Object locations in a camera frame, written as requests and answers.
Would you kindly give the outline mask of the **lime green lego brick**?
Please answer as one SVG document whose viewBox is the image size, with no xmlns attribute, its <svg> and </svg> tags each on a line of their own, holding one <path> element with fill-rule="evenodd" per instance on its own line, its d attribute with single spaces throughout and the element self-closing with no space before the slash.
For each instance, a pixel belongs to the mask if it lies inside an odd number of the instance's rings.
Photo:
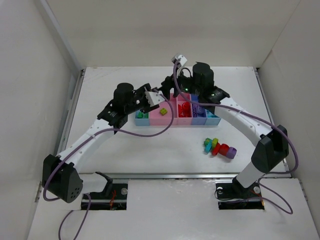
<svg viewBox="0 0 320 240">
<path fill-rule="evenodd" d="M 162 116 L 165 116 L 165 115 L 168 113 L 168 111 L 167 111 L 166 108 L 161 108 L 160 111 L 159 111 L 159 113 L 160 113 Z"/>
</svg>

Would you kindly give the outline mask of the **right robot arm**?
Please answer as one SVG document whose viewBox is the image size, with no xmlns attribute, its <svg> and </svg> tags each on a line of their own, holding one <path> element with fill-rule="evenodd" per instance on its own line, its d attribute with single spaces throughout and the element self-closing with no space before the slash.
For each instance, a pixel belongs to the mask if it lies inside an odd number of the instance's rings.
<svg viewBox="0 0 320 240">
<path fill-rule="evenodd" d="M 175 95 L 198 95 L 197 105 L 227 121 L 250 140 L 255 147 L 251 160 L 232 180 L 233 189 L 244 192 L 264 175 L 272 174 L 273 169 L 289 155 L 288 132 L 282 125 L 275 126 L 244 109 L 235 108 L 234 99 L 215 85 L 214 72 L 208 64 L 196 63 L 193 75 L 186 77 L 181 73 L 184 63 L 180 57 L 173 60 L 172 75 L 165 78 L 160 91 L 166 97 L 171 89 Z"/>
</svg>

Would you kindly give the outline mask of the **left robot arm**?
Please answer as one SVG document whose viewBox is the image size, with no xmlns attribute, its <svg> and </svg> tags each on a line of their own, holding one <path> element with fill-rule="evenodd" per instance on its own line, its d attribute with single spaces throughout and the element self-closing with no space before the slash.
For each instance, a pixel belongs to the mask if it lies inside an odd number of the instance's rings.
<svg viewBox="0 0 320 240">
<path fill-rule="evenodd" d="M 106 140 L 122 131 L 130 114 L 138 110 L 147 113 L 158 108 L 164 100 L 162 92 L 152 89 L 148 83 L 138 89 L 130 83 L 118 84 L 112 100 L 89 129 L 64 151 L 44 159 L 43 198 L 48 202 L 63 200 L 71 203 L 82 194 L 109 195 L 112 178 L 99 171 L 81 175 L 81 168 Z"/>
</svg>

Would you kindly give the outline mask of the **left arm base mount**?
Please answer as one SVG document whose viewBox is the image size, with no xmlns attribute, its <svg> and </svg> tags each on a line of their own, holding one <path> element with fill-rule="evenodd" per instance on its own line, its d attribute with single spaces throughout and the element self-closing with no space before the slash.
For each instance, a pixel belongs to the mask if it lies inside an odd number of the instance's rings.
<svg viewBox="0 0 320 240">
<path fill-rule="evenodd" d="M 127 209 L 128 182 L 114 181 L 102 172 L 81 174 L 82 210 L 124 211 Z"/>
</svg>

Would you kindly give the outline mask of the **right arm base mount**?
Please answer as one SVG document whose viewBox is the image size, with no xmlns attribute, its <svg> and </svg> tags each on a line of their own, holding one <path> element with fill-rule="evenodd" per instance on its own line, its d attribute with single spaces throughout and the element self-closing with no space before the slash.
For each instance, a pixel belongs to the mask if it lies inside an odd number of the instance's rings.
<svg viewBox="0 0 320 240">
<path fill-rule="evenodd" d="M 261 189 L 257 183 L 237 192 L 232 183 L 216 183 L 214 196 L 219 210 L 264 210 Z"/>
</svg>

